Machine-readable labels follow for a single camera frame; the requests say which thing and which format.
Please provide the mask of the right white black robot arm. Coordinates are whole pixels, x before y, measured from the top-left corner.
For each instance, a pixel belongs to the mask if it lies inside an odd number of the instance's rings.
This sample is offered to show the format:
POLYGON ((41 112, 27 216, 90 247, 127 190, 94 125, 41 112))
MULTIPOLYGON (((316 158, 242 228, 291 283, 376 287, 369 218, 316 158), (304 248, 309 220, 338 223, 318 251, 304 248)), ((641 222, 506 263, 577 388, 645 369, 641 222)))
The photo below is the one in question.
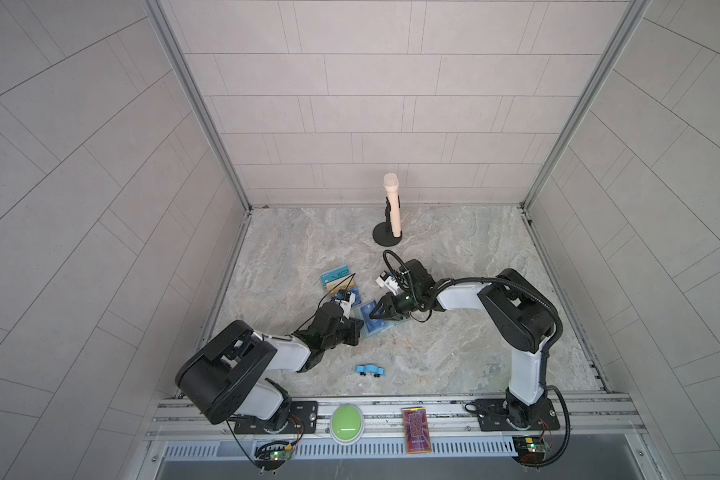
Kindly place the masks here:
POLYGON ((387 290, 370 313, 374 320, 402 320, 415 312, 483 310, 512 349, 507 401, 528 408, 546 396, 549 351, 563 333, 557 309, 512 268, 496 277, 436 281, 421 262, 383 271, 376 283, 387 290))

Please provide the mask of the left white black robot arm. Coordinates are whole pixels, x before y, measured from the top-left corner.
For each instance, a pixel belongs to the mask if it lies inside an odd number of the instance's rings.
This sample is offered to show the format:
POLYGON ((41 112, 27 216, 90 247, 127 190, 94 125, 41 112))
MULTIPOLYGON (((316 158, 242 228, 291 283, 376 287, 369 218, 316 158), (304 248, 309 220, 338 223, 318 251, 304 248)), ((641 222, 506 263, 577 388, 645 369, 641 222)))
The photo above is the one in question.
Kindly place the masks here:
POLYGON ((289 422, 292 398, 266 374, 305 373, 327 351, 358 345, 363 326, 348 307, 331 302, 318 307, 308 327, 285 336, 235 320, 179 368, 175 384, 213 425, 248 417, 279 431, 289 422))

